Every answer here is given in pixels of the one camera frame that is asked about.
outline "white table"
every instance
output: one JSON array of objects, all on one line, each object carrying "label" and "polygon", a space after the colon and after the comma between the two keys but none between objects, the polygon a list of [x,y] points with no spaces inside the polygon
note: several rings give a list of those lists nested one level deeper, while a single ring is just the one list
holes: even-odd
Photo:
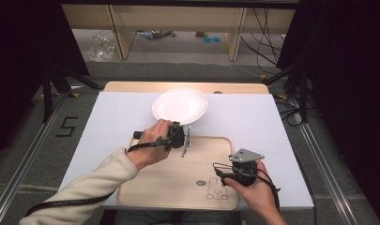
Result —
[{"label": "white table", "polygon": [[[159,95],[146,92],[100,93],[61,187],[96,169],[117,148],[128,147],[133,131],[144,130],[155,124],[157,120],[151,112],[151,106]],[[235,150],[246,148],[265,155],[264,163],[268,172],[276,187],[281,188],[281,208],[313,208],[312,198],[273,97],[270,94],[205,96],[209,103],[207,112],[190,124],[191,135],[226,137],[231,140]],[[118,203],[116,193],[104,206],[124,208]],[[236,210],[247,208],[244,200],[239,198]]]}]

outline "metal bracket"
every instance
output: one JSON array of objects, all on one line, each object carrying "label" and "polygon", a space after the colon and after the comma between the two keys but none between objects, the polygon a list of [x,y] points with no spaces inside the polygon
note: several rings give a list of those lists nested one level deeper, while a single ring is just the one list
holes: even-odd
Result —
[{"label": "metal bracket", "polygon": [[181,157],[185,157],[187,154],[187,150],[190,148],[190,126],[187,129],[186,138],[184,139],[184,147],[183,147],[183,153],[181,154]]},{"label": "metal bracket", "polygon": [[245,148],[241,148],[235,154],[233,154],[232,156],[229,156],[230,161],[241,162],[241,163],[255,161],[255,160],[263,159],[263,158],[265,158],[263,155],[254,153]]}]

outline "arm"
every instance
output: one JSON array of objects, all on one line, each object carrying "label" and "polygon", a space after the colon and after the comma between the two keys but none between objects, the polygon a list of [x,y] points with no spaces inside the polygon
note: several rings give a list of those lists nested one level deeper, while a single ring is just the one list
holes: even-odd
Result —
[{"label": "arm", "polygon": [[[146,129],[139,143],[154,142],[167,135],[170,121],[159,120]],[[112,193],[123,183],[136,177],[147,165],[166,159],[169,151],[164,146],[141,148],[125,154],[121,148],[107,157],[93,172],[81,176],[66,185],[45,202],[91,199]],[[20,224],[83,224],[103,202],[81,206],[65,206],[42,209],[21,219]]]},{"label": "arm", "polygon": [[[257,160],[256,163],[258,169],[267,173],[266,167],[262,161]],[[266,175],[262,172],[257,172],[257,175],[268,180]],[[244,198],[248,206],[260,215],[266,224],[286,224],[275,206],[274,196],[272,195],[270,187],[263,181],[256,179],[249,187],[243,187],[237,183],[237,181],[230,178],[225,178],[224,181]]]}]

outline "printed diagram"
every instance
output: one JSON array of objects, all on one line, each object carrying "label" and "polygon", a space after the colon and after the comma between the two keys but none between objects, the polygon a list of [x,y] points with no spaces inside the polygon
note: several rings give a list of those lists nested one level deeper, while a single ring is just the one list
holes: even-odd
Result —
[{"label": "printed diagram", "polygon": [[220,178],[211,177],[209,179],[209,188],[207,189],[206,198],[209,200],[227,200],[227,189],[222,184]]}]

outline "person's right hand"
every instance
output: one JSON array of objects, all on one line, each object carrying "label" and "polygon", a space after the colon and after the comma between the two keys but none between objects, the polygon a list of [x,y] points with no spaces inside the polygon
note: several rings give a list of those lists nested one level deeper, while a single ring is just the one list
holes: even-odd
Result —
[{"label": "person's right hand", "polygon": [[[268,174],[265,164],[261,160],[256,160],[256,163],[257,169]],[[257,175],[265,178],[267,181],[270,181],[263,172],[258,171]],[[266,183],[260,179],[256,179],[252,185],[244,187],[237,181],[230,178],[225,178],[224,181],[243,197],[248,206],[260,215],[266,224],[286,224],[275,206],[271,188]]]},{"label": "person's right hand", "polygon": [[[169,127],[173,125],[170,120],[160,119],[157,124],[144,130],[138,143],[153,143],[158,137],[166,138]],[[127,154],[129,160],[139,169],[166,159],[170,151],[165,146],[139,148]]]}]

